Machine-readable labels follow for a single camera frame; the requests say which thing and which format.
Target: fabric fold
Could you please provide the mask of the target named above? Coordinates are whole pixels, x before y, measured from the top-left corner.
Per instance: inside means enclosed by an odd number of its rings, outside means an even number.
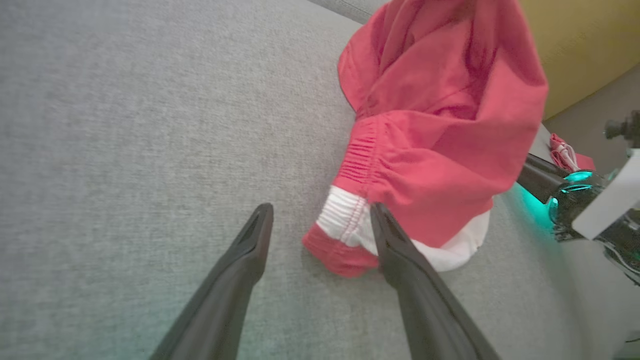
[[[356,122],[305,246],[341,275],[377,266],[363,254],[376,253],[368,206],[383,202],[437,270],[461,266],[542,119],[547,82],[516,0],[394,0],[338,70]]]

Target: gray fabric surface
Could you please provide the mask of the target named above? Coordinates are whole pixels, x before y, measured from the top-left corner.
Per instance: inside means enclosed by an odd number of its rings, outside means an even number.
[[[146,358],[264,201],[239,358],[408,358],[382,276],[300,243],[348,141],[357,27],[299,0],[0,3],[0,358]],[[582,359],[565,274],[515,188],[444,278],[504,359]]]
[[[309,0],[351,20],[364,24],[389,0]]]

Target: white lining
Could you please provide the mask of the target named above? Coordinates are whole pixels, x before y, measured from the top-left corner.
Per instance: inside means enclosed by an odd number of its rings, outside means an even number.
[[[411,241],[436,271],[459,268],[483,244],[489,228],[489,212],[469,220],[460,232],[440,248],[427,246],[414,239]],[[371,254],[378,255],[367,199],[332,186],[317,224],[329,237],[349,247],[362,246]]]

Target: elastic waistband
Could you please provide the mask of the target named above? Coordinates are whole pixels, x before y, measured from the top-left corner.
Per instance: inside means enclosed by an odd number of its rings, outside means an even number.
[[[356,121],[338,176],[333,182],[335,186],[365,197],[363,186],[369,183],[371,177],[379,128],[380,122],[376,117]]]

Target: couch cushion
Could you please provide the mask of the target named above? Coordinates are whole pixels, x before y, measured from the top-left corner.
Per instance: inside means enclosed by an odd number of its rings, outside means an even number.
[[[364,24],[388,0],[309,0],[323,8]]]
[[[0,358],[147,358],[271,201],[239,358],[407,359],[382,276],[300,243],[348,142],[357,27],[298,0],[0,3]],[[445,280],[505,359],[583,359],[563,259],[515,191]]]

